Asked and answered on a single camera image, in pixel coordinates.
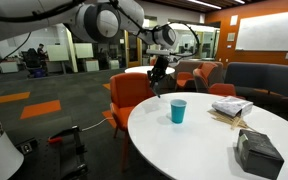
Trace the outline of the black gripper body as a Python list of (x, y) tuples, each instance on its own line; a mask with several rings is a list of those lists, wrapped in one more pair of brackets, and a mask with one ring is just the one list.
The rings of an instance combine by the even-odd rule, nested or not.
[(151, 70), (147, 71), (148, 79), (150, 80), (150, 87), (162, 80), (166, 76), (166, 69), (168, 67), (168, 59), (165, 56), (160, 56)]

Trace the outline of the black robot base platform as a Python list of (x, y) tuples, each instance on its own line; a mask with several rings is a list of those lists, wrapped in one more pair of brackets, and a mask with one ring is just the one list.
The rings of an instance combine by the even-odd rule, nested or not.
[(87, 180), (89, 168), (81, 132), (73, 126), (49, 137), (18, 143), (16, 148), (24, 161), (9, 180)]

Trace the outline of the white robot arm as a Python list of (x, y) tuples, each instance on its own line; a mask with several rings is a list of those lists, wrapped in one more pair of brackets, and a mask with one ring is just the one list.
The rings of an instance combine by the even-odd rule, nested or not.
[(0, 0), (0, 42), (63, 24), (73, 35), (91, 43), (107, 42), (125, 30), (148, 45), (171, 49), (176, 32), (167, 24), (145, 28), (144, 16), (135, 0)]

